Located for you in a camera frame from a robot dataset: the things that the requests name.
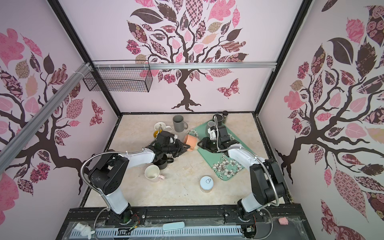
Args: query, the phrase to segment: light blue case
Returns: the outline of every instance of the light blue case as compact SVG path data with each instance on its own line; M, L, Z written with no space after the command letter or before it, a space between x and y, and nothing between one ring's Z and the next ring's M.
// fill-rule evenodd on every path
M171 223L166 223L163 224L163 231L172 231L172 230L178 230L178 229L183 229L185 227L184 222L171 222Z

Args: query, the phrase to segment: white mug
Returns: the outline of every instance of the white mug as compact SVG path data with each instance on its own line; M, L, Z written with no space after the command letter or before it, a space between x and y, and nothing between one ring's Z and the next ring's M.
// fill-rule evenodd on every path
M166 125L163 122L156 123L155 126L154 126L155 130L159 130L160 124L161 124L161 127L163 128L163 131L173 131L171 126L168 126L168 125Z
M158 182L160 179L165 179L163 175L160 175L160 169L156 165L147 167L144 171L144 176L151 182Z

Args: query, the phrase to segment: gray mug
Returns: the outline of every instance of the gray mug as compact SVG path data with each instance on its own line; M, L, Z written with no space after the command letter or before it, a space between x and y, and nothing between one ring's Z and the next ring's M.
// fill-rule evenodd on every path
M188 124L184 122L184 117L182 115L176 115L173 117L173 126L176 132L182 132L188 128Z

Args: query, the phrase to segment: white plush toy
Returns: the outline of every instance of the white plush toy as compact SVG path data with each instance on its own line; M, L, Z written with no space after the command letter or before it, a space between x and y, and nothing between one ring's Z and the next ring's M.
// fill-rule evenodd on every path
M83 225L81 223L78 223L74 228L80 231L80 234L83 237L88 236L88 239L91 239L92 234L95 233L95 231L92 231L92 228L89 225Z

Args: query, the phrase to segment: butterfly decal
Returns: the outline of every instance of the butterfly decal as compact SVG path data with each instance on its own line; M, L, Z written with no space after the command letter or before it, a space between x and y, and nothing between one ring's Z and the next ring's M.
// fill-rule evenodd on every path
M218 88L217 90L221 93L224 93L224 96L226 96L229 99L229 96L232 95L232 93L239 93L239 88L237 85L239 85L239 79L235 79L229 88Z
M100 124L103 122L103 118L100 116L103 114L103 110L101 107L97 106L97 104L92 100L92 108L93 108L93 111L95 112L95 115L93 115L93 117L91 118L91 121L89 122L89 125L92 126L92 125L95 125L96 123L97 124Z

